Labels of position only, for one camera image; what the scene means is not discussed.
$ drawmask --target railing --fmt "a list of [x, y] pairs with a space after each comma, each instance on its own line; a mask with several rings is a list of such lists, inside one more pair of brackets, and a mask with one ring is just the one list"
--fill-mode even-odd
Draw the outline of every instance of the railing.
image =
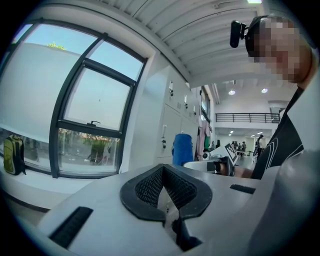
[[215, 121], [278, 124], [280, 115], [275, 113], [217, 113]]

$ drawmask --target backpack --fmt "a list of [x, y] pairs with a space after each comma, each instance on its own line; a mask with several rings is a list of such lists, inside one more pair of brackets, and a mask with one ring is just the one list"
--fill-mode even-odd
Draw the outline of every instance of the backpack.
[[16, 135], [10, 135], [4, 140], [3, 148], [4, 170], [12, 175], [23, 172], [26, 175], [24, 162], [24, 142]]

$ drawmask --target window frame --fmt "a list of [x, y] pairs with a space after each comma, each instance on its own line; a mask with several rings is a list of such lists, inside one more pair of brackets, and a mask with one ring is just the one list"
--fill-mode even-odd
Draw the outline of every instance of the window frame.
[[[203, 99], [202, 94], [204, 94], [204, 96], [205, 96], [206, 110], [202, 107], [202, 102], [203, 102], [202, 101], [202, 99]], [[209, 116], [210, 116], [210, 104], [211, 103], [210, 103], [210, 98], [208, 96], [208, 93], [207, 93], [205, 87], [202, 86], [201, 87], [201, 113], [203, 114], [203, 116], [206, 119], [206, 121], [209, 122], [209, 123], [211, 122], [210, 118], [209, 118]]]
[[[49, 131], [50, 170], [42, 166], [36, 166], [34, 164], [30, 164], [30, 165], [26, 164], [26, 166], [30, 170], [51, 175], [53, 178], [64, 177], [64, 178], [72, 178], [72, 179], [100, 179], [100, 178], [118, 174], [121, 163], [122, 163], [125, 138], [126, 138], [132, 104], [134, 102], [137, 87], [140, 82], [141, 76], [143, 74], [143, 71], [145, 69], [148, 59], [142, 57], [141, 55], [139, 55], [138, 53], [136, 53], [135, 51], [133, 51], [132, 49], [124, 45], [123, 43], [118, 42], [117, 40], [109, 37], [107, 33], [101, 33], [84, 26], [80, 26], [80, 25], [65, 22], [65, 21], [40, 18], [35, 20], [29, 20], [23, 23], [20, 29], [27, 24], [32, 24], [32, 26], [29, 29], [27, 29], [27, 31], [20, 37], [20, 39], [15, 44], [9, 45], [7, 50], [5, 51], [5, 53], [9, 52], [9, 55], [4, 60], [3, 65], [0, 69], [0, 80], [2, 78], [3, 72], [5, 71], [6, 66], [8, 65], [16, 49], [41, 24], [54, 25], [54, 26], [59, 26], [66, 29], [73, 29], [73, 30], [94, 36], [96, 37], [96, 40], [81, 54], [79, 59], [76, 61], [76, 63], [70, 70], [69, 74], [67, 75], [65, 81], [63, 82], [60, 92], [58, 94], [58, 97], [56, 99], [56, 102], [53, 108], [52, 117], [51, 117], [50, 131]], [[89, 59], [90, 54], [93, 53], [103, 42], [110, 43], [120, 48], [121, 50], [131, 55], [132, 57], [136, 58], [142, 63], [142, 67], [136, 81], [106, 65], [103, 65], [99, 62]], [[126, 99], [126, 103], [123, 109], [119, 130], [106, 129], [106, 128], [97, 127], [97, 126], [89, 126], [86, 124], [81, 124], [81, 123], [63, 119], [70, 94], [73, 90], [73, 87], [81, 71], [84, 68], [88, 68], [102, 75], [108, 76], [130, 87], [129, 93]], [[60, 128], [68, 129], [76, 132], [92, 134], [92, 135], [101, 135], [101, 136], [106, 136], [111, 138], [119, 138], [120, 144], [119, 144], [117, 159], [116, 159], [116, 166], [117, 166], [116, 171], [104, 172], [104, 173], [79, 173], [79, 172], [73, 172], [73, 171], [60, 170], [59, 162], [58, 162], [59, 161], [58, 160], [59, 159], [58, 158], [58, 153], [59, 153], [58, 134], [59, 134]]]

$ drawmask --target hand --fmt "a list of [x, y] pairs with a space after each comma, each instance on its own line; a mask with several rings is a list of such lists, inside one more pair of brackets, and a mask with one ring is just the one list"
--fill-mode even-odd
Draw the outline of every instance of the hand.
[[[253, 170], [243, 168], [241, 166], [234, 167], [235, 177], [250, 179], [252, 176], [252, 172]], [[224, 176], [228, 175], [228, 167], [225, 163], [220, 163], [220, 175], [224, 175]]]

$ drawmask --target black shirt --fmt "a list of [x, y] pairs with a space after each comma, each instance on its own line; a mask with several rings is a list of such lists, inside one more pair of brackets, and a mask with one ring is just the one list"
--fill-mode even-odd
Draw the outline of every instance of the black shirt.
[[287, 158], [292, 157], [304, 149], [300, 137], [287, 115], [287, 112], [299, 99], [303, 89], [296, 90], [285, 109], [283, 117], [265, 150], [261, 153], [252, 173], [252, 179], [261, 179], [266, 169], [280, 166]]

